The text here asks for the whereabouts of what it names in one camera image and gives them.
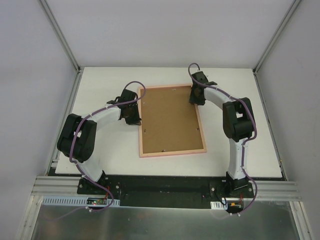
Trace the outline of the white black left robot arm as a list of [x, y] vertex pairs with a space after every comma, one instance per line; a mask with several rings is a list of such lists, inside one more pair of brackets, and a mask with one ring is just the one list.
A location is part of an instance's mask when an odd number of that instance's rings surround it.
[[94, 154], [96, 135], [102, 128], [122, 119], [127, 125], [140, 125], [138, 94], [124, 89], [120, 96], [110, 100], [102, 108], [84, 116], [71, 113], [67, 116], [58, 138], [57, 149], [89, 180], [88, 188], [99, 195], [106, 183], [101, 178], [104, 171]]

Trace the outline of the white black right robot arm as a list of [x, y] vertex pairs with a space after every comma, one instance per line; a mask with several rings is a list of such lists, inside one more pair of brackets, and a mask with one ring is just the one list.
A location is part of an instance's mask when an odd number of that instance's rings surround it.
[[229, 139], [229, 166], [224, 192], [237, 197], [249, 185], [247, 173], [248, 142], [257, 137], [257, 127], [249, 98], [236, 98], [209, 81], [203, 71], [189, 74], [191, 104], [203, 106], [209, 101], [222, 110], [222, 128]]

